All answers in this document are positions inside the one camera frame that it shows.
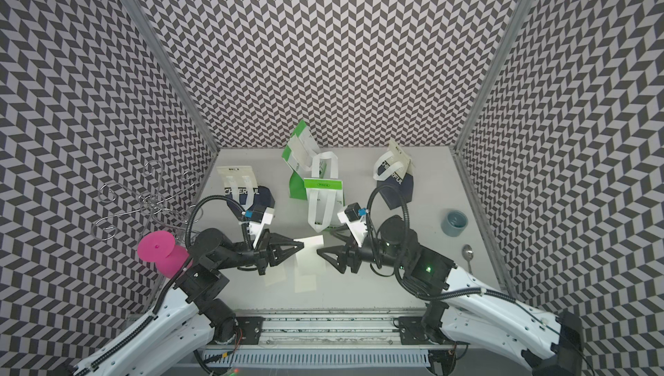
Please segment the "green white bag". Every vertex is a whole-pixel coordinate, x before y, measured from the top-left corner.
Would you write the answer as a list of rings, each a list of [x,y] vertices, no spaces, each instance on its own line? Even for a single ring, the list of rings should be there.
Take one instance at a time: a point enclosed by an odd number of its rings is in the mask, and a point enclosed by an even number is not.
[[[292,199],[307,200],[304,179],[311,177],[314,156],[321,152],[307,123],[301,119],[284,148],[282,158],[292,170],[289,179],[289,195]]]
[[[337,213],[344,203],[343,181],[339,175],[339,160],[332,151],[313,157],[311,175],[304,178],[308,201],[308,224],[321,233],[338,223]]]

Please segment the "green white bag front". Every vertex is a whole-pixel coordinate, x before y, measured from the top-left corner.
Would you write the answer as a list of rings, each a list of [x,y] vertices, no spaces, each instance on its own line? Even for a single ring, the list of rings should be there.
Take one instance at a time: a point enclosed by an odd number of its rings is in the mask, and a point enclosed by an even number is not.
[[[292,199],[307,200],[304,179],[311,177],[314,156],[321,152],[307,123],[301,119],[284,148],[282,158],[292,170],[289,179],[289,195]]]

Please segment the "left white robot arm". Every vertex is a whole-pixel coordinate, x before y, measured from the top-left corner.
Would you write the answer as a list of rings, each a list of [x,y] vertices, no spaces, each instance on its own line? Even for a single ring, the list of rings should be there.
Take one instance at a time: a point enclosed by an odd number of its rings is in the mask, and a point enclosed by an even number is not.
[[[228,285],[226,269],[255,266],[259,275],[304,249],[304,243],[265,228],[249,234],[252,212],[242,213],[243,239],[233,242],[216,228],[193,237],[184,233],[188,258],[162,288],[153,307],[100,351],[53,375],[160,375],[214,338],[239,341],[236,315],[219,294]]]

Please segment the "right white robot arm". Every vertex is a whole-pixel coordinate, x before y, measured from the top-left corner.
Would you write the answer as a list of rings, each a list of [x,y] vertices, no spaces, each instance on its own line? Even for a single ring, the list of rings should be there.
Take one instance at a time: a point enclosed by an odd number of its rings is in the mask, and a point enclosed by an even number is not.
[[[340,246],[317,254],[340,273],[358,272],[368,264],[379,277],[396,279],[399,287],[425,302],[421,326],[425,338],[477,344],[509,358],[533,375],[579,375],[585,364],[580,318],[566,311],[555,315],[484,284],[452,259],[423,246],[411,228],[406,199],[402,214],[375,227],[372,206],[342,206],[336,189],[323,198],[309,193],[310,222],[321,232],[338,218],[349,230],[332,234]]]

